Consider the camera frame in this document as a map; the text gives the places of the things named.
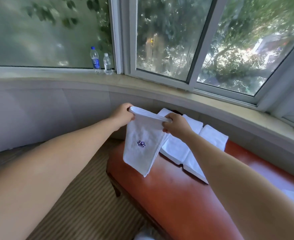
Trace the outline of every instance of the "glass pane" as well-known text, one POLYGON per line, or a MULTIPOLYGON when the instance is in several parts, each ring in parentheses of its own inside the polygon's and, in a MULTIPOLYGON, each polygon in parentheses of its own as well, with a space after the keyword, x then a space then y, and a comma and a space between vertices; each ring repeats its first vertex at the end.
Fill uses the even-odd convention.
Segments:
POLYGON ((294 0, 228 0, 198 82, 255 95, 294 46, 294 0))
POLYGON ((92 68, 91 46, 114 67, 107 0, 0 0, 0 66, 92 68))
POLYGON ((212 0, 138 0, 137 68, 186 81, 212 0))

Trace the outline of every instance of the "floor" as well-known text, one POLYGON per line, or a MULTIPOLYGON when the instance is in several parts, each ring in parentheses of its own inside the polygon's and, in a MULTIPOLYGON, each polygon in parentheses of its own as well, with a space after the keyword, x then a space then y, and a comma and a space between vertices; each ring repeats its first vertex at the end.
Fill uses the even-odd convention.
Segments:
MULTIPOLYGON (((28 240, 131 240, 145 223, 106 175, 109 151, 121 141, 108 139, 70 183, 28 240)), ((0 169, 39 144, 0 152, 0 169)))

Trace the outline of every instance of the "bottle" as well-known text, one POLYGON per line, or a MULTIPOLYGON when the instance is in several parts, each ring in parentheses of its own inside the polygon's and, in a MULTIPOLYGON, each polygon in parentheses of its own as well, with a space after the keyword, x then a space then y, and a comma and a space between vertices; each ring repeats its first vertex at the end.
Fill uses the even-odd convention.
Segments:
POLYGON ((100 69, 99 56, 98 56, 98 53, 95 50, 94 46, 91 47, 90 56, 91 56, 91 60, 93 62, 93 68, 94 69, 100 69))
POLYGON ((108 53, 105 53, 104 55, 105 55, 105 57, 104 57, 105 73, 107 75, 110 75, 110 74, 112 74, 111 61, 110 61, 110 58, 108 56, 108 53))

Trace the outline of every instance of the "person's left hand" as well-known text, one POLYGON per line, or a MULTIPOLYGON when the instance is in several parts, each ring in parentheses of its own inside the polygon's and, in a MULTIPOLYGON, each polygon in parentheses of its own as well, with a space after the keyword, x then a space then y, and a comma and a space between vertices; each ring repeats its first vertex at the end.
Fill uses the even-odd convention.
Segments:
POLYGON ((130 103, 122 104, 111 114, 109 119, 112 119, 113 123, 115 123, 115 130, 118 130, 120 127, 127 125, 130 121, 135 119, 134 114, 128 111, 131 106, 133 105, 130 103))

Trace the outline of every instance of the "person's left arm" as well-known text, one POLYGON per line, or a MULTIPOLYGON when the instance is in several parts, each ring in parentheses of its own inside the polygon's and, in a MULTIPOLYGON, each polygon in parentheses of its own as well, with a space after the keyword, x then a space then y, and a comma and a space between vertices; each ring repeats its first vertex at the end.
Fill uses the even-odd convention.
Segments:
POLYGON ((105 120, 51 139, 0 171, 0 239, 26 239, 114 131, 134 119, 122 104, 105 120))

